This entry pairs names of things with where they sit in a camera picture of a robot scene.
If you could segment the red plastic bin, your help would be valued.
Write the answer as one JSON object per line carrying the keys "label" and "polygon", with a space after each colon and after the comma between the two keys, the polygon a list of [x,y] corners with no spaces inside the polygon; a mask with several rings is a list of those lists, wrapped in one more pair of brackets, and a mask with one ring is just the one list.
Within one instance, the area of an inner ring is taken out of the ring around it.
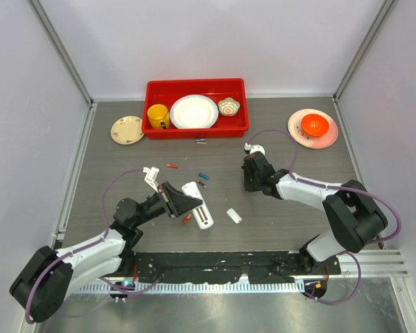
{"label": "red plastic bin", "polygon": [[[148,110],[163,105],[170,126],[153,128]],[[241,78],[152,80],[146,86],[142,130],[149,139],[242,137],[250,128]]]}

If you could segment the white plate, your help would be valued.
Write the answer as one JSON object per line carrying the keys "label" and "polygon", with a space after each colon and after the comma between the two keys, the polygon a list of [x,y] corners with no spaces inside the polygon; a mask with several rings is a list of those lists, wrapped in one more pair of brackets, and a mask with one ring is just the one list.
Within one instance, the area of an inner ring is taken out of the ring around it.
{"label": "white plate", "polygon": [[178,129],[211,128],[218,115],[214,101],[199,94],[183,96],[170,109],[171,122]]}

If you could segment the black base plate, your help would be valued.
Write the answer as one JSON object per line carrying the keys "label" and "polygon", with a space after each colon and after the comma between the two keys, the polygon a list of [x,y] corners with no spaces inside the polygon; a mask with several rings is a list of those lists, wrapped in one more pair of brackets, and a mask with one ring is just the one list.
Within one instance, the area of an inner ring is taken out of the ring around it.
{"label": "black base plate", "polygon": [[140,282],[167,284],[235,284],[242,275],[251,284],[274,284],[341,274],[335,256],[315,263],[288,251],[137,253],[136,267]]}

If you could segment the blue battery centre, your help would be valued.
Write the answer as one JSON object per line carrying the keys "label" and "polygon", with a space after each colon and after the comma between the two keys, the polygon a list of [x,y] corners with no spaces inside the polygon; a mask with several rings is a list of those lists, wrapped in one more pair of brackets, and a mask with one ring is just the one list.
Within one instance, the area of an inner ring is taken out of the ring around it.
{"label": "blue battery centre", "polygon": [[210,177],[208,175],[203,174],[203,173],[199,173],[198,176],[201,177],[201,178],[204,178],[205,180],[209,180],[210,179]]}

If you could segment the pink plate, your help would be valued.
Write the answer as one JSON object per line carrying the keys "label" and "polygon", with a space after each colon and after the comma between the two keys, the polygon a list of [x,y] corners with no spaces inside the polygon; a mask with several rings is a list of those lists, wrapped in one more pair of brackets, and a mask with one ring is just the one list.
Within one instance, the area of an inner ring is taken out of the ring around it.
{"label": "pink plate", "polygon": [[328,114],[315,109],[302,109],[293,113],[287,126],[299,144],[312,149],[330,147],[339,134],[336,122]]}

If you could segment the yellow mug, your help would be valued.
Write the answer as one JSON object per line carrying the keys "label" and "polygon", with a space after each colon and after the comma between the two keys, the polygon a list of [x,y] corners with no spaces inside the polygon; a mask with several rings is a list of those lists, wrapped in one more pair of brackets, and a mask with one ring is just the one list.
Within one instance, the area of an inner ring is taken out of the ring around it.
{"label": "yellow mug", "polygon": [[154,104],[147,110],[150,125],[155,130],[165,130],[170,126],[168,108],[163,104]]}

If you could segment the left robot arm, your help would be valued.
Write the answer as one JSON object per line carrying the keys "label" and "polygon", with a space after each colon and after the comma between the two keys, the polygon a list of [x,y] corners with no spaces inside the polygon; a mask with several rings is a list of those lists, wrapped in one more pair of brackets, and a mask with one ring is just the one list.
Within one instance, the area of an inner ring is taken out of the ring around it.
{"label": "left robot arm", "polygon": [[10,295],[24,308],[29,325],[42,323],[93,280],[110,273],[129,275],[134,267],[132,249],[143,235],[140,225],[163,214],[180,217],[203,203],[201,197],[184,194],[168,182],[142,203],[124,198],[104,232],[68,248],[43,246],[36,250],[11,284]]}

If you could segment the beige floral plate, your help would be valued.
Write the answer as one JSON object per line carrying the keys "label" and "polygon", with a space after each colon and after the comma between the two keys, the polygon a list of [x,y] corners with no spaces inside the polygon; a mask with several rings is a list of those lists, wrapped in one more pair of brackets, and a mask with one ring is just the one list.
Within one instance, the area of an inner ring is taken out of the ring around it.
{"label": "beige floral plate", "polygon": [[134,144],[144,137],[142,123],[142,119],[136,116],[122,117],[112,125],[111,138],[120,145]]}

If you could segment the orange bowl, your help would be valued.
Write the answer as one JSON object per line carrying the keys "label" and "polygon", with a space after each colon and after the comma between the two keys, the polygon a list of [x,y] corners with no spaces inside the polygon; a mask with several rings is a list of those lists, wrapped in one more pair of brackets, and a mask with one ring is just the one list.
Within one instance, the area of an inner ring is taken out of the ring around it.
{"label": "orange bowl", "polygon": [[329,131],[329,122],[320,114],[307,114],[301,120],[301,128],[309,136],[322,137]]}

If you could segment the black battery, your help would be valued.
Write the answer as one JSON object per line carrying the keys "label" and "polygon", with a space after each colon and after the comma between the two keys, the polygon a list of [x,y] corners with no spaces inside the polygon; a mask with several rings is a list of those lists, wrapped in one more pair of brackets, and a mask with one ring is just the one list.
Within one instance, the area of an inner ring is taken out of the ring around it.
{"label": "black battery", "polygon": [[207,188],[207,185],[201,181],[198,181],[198,184],[205,189]]}

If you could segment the small flower bowl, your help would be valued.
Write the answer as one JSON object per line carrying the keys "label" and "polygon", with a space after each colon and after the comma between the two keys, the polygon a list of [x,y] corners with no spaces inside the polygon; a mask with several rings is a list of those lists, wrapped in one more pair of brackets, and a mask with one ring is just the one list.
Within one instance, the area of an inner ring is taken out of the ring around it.
{"label": "small flower bowl", "polygon": [[231,97],[227,97],[218,102],[219,112],[226,117],[233,117],[240,109],[241,104]]}

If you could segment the red orange battery lower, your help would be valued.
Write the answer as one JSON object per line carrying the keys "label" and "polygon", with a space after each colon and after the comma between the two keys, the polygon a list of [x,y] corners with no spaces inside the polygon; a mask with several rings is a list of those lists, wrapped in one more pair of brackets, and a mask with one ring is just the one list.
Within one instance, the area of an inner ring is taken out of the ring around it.
{"label": "red orange battery lower", "polygon": [[186,217],[184,217],[182,220],[183,224],[187,223],[191,217],[192,217],[192,214],[188,214]]}

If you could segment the white battery cover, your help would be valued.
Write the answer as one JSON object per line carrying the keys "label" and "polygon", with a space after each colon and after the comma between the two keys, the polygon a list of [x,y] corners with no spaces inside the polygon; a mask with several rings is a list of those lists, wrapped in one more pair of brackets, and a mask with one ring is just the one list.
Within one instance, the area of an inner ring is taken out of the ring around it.
{"label": "white battery cover", "polygon": [[239,224],[242,221],[241,216],[233,208],[227,210],[227,215],[235,224]]}

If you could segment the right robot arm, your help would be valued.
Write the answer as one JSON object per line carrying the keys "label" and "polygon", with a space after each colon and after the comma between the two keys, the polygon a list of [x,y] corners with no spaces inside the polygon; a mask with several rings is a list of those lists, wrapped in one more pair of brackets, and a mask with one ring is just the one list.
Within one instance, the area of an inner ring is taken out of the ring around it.
{"label": "right robot arm", "polygon": [[328,184],[303,178],[288,170],[276,171],[261,152],[243,158],[244,188],[279,200],[296,201],[325,213],[330,230],[299,250],[300,268],[317,273],[324,262],[344,251],[360,252],[388,226],[381,208],[357,180]]}

